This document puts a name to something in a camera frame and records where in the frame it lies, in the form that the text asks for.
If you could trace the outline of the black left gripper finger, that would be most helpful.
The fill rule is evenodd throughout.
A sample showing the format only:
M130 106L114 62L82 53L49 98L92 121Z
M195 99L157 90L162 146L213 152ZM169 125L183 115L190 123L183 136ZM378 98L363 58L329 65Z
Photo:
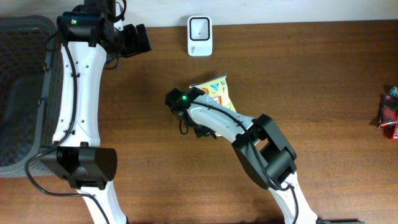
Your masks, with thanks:
M123 57L132 57L137 54L139 47L137 45L137 31L134 25L128 24L123 27L124 47Z
M147 30L144 24L138 24L136 26L137 34L138 34L138 43L140 52L149 52L152 50L150 46L149 38L147 35Z

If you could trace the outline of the yellow chip bag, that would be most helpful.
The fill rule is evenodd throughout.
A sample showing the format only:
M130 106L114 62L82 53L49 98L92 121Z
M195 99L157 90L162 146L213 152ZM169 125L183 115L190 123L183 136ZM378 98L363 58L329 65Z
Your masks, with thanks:
M234 141L241 128L229 97L226 75L189 86L187 113L196 128L209 129L217 136Z

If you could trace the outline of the silver foil packet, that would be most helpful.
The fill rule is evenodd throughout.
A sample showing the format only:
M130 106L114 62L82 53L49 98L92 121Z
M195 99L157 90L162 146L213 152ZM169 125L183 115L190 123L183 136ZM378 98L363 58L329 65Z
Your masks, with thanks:
M378 128L394 128L397 124L397 95L383 94L379 105Z

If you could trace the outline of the blue mouthwash bottle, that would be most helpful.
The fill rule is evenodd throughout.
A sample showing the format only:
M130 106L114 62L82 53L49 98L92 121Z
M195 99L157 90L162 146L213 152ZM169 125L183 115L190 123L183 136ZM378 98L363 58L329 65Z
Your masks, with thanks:
M390 90L389 90L389 94L393 97L398 98L398 87L397 86L393 86Z

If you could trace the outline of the red snack bag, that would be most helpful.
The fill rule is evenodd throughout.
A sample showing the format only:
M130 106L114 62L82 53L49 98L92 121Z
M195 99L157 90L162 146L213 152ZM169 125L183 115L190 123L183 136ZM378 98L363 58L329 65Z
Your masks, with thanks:
M398 140L398 122L395 123L394 131L391 135L392 140Z

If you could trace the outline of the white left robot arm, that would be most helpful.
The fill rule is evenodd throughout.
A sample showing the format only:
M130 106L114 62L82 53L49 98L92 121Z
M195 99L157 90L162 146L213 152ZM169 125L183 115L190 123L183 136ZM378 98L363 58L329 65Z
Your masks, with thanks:
M81 197L95 223L127 223L114 178L118 157L101 147L98 105L102 72L151 50L143 24L124 24L126 1L85 1L57 19L63 82L52 147L40 160Z

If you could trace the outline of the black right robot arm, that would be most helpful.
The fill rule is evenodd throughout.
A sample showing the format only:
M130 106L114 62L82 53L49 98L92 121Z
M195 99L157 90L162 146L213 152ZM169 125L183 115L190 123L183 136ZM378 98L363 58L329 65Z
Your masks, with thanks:
M272 194L284 223L324 223L299 185L297 154L271 117L239 114L196 87L186 92L174 88L166 95L165 105L179 124L193 129L198 138L221 136L228 140L249 178Z

